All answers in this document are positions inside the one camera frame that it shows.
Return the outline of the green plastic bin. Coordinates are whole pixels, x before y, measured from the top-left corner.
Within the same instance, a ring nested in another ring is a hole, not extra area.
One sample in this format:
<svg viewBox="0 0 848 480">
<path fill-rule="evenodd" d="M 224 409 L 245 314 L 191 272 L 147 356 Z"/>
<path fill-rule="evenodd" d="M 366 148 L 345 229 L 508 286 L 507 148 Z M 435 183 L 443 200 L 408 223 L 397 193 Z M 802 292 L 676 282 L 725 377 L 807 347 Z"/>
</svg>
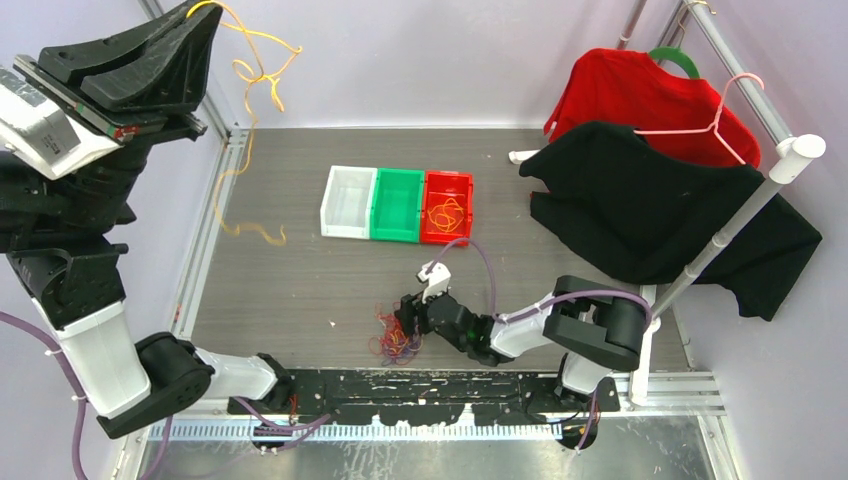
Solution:
<svg viewBox="0 0 848 480">
<path fill-rule="evenodd" d="M 424 187 L 423 170 L 380 168 L 372 198 L 370 238 L 418 243 Z"/>
</svg>

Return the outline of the red plastic bin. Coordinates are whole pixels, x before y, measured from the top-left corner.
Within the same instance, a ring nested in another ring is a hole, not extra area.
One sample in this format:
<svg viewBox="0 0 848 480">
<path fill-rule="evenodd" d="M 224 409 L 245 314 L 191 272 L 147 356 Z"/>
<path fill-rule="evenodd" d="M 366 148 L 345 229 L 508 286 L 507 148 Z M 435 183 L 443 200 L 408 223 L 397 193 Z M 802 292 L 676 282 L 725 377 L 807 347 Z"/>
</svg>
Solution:
<svg viewBox="0 0 848 480">
<path fill-rule="evenodd" d="M 470 238 L 473 192 L 471 173 L 426 171 L 419 242 L 446 245 L 459 238 Z"/>
</svg>

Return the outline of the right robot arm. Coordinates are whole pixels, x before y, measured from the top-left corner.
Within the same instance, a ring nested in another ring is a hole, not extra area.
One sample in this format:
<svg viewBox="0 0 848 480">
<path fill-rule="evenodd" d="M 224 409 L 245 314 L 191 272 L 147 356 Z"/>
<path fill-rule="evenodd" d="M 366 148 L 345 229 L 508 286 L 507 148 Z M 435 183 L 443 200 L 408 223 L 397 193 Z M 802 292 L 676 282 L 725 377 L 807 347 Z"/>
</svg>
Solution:
<svg viewBox="0 0 848 480">
<path fill-rule="evenodd" d="M 394 312 L 407 335 L 435 333 L 489 367 L 549 344 L 565 350 L 555 396 L 567 410 L 590 402 L 612 372 L 633 372 L 654 314 L 640 295 L 564 275 L 542 299 L 507 314 L 475 314 L 447 289 L 426 287 Z"/>
</svg>

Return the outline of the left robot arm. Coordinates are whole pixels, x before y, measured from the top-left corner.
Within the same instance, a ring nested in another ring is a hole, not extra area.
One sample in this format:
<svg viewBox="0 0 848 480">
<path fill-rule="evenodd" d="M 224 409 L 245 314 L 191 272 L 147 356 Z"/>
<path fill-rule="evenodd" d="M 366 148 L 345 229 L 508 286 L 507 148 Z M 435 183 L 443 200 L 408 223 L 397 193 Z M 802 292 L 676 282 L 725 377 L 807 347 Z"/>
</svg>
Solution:
<svg viewBox="0 0 848 480">
<path fill-rule="evenodd" d="M 169 332 L 133 340 L 108 240 L 154 146 L 195 140 L 223 6 L 186 1 L 115 35 L 20 55 L 1 72 L 1 252 L 46 336 L 117 439 L 201 399 L 277 413 L 292 378 L 267 354 L 216 354 Z"/>
</svg>

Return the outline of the white plastic bin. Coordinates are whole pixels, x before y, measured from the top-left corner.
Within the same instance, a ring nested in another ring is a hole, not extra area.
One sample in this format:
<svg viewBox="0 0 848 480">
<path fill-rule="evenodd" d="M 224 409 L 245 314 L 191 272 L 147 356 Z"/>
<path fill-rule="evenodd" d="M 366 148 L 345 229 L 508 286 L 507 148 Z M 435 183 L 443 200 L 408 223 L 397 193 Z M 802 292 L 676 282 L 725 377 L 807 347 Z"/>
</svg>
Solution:
<svg viewBox="0 0 848 480">
<path fill-rule="evenodd" d="M 320 206 L 321 235 L 368 240 L 378 169 L 333 165 Z"/>
</svg>

